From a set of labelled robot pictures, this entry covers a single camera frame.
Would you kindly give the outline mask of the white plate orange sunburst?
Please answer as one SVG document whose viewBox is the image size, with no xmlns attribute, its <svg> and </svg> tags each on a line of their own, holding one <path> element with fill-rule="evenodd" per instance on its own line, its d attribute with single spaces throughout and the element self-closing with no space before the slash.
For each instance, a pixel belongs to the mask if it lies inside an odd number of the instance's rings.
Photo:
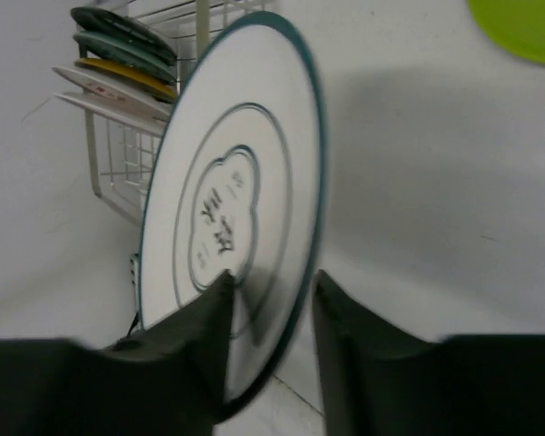
<svg viewBox="0 0 545 436">
<path fill-rule="evenodd" d="M 75 65 L 56 65 L 51 69 L 67 81 L 118 104 L 125 104 L 132 109 L 147 113 L 167 114 L 173 101 L 166 97 L 157 97 L 135 86 L 128 80 L 113 75 L 96 72 L 94 69 Z"/>
</svg>

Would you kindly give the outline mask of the lime green plate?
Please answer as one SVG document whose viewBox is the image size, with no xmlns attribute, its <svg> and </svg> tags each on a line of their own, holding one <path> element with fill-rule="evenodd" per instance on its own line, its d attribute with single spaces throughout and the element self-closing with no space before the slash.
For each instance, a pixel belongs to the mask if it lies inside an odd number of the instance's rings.
<svg viewBox="0 0 545 436">
<path fill-rule="evenodd" d="M 545 0 L 468 0 L 476 25 L 498 47 L 545 64 Z"/>
</svg>

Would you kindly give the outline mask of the teal blue patterned plate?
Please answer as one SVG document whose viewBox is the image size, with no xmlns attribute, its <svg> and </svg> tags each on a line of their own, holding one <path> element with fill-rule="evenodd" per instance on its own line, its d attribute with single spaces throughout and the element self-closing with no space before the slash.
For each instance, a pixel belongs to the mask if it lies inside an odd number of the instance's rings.
<svg viewBox="0 0 545 436">
<path fill-rule="evenodd" d="M 75 33 L 73 39 L 101 59 L 133 67 L 166 83 L 177 80 L 177 74 L 173 68 L 160 58 L 117 38 L 91 31 L 81 31 Z"/>
</svg>

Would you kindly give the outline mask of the white plate red characters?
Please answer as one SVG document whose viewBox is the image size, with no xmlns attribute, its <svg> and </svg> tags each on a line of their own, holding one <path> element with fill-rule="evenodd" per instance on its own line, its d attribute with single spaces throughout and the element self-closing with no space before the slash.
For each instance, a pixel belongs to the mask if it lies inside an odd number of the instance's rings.
<svg viewBox="0 0 545 436">
<path fill-rule="evenodd" d="M 97 114 L 114 114 L 114 117 L 118 117 L 119 114 L 123 116 L 138 116 L 157 122 L 166 122 L 168 119 L 168 115 L 162 112 L 150 111 L 145 108 L 139 108 L 138 106 L 132 107 L 128 104 L 118 103 L 96 94 L 63 92 L 55 93 L 54 96 L 64 102 L 85 110 L 91 110 Z"/>
</svg>

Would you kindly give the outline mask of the white plate teal cloud design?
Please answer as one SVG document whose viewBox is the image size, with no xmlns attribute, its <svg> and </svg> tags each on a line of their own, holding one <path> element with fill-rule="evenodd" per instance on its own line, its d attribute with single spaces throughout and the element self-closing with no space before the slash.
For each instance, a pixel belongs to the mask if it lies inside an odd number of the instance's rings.
<svg viewBox="0 0 545 436">
<path fill-rule="evenodd" d="M 302 317 L 327 189 L 322 84 L 297 27 L 254 12 L 197 60 L 165 126 L 140 242 L 151 328 L 233 277 L 223 414 L 275 373 Z"/>
</svg>

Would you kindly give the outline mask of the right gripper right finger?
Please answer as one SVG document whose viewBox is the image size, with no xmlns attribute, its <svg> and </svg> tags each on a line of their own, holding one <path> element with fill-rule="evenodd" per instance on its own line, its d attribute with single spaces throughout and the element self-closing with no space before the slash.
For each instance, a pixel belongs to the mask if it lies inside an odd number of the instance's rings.
<svg viewBox="0 0 545 436">
<path fill-rule="evenodd" d="M 312 298 L 329 435 L 545 435 L 545 335 L 426 342 L 318 272 Z"/>
</svg>

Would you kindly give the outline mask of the yellow ornate plate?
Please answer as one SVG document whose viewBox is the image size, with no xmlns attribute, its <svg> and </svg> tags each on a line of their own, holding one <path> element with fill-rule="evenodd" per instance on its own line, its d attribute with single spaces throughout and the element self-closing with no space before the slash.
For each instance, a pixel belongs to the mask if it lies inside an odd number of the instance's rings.
<svg viewBox="0 0 545 436">
<path fill-rule="evenodd" d="M 177 97 L 175 90 L 155 77 L 142 73 L 139 70 L 119 64 L 114 61 L 98 58 L 79 58 L 74 62 L 75 66 L 95 70 L 121 80 L 135 88 L 144 91 L 158 101 L 173 103 Z"/>
</svg>

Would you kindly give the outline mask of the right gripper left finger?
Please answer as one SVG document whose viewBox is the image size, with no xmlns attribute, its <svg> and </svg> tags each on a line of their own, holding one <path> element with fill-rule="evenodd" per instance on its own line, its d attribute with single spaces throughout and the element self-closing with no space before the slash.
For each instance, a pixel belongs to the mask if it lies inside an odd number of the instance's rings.
<svg viewBox="0 0 545 436">
<path fill-rule="evenodd" d="M 93 350 L 0 340 L 0 435 L 210 435 L 221 419 L 233 278 L 155 326 Z"/>
</svg>

